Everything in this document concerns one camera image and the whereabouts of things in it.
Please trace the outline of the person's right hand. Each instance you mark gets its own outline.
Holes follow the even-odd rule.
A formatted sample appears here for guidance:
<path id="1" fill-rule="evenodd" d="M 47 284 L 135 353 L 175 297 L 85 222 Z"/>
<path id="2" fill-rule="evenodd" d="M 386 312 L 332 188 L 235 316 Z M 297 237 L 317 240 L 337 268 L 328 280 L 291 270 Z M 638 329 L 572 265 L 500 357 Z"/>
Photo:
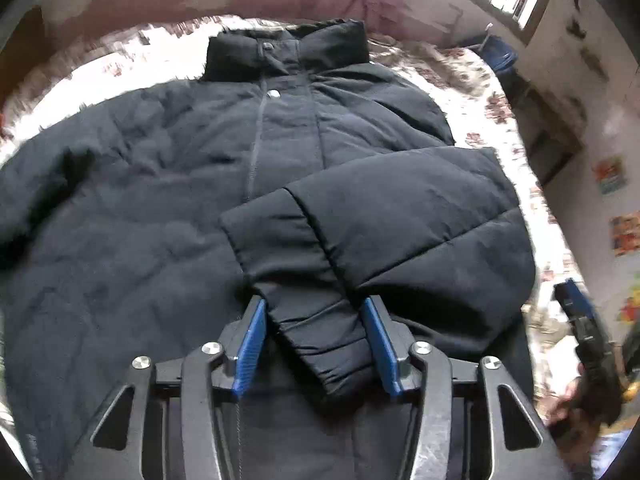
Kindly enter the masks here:
<path id="1" fill-rule="evenodd" d="M 537 410 L 553 437 L 559 456 L 570 469 L 587 466 L 603 425 L 611 426 L 620 417 L 623 401 L 620 387 L 612 392 L 607 384 L 592 382 L 579 364 L 577 375 L 561 394 L 537 401 Z"/>

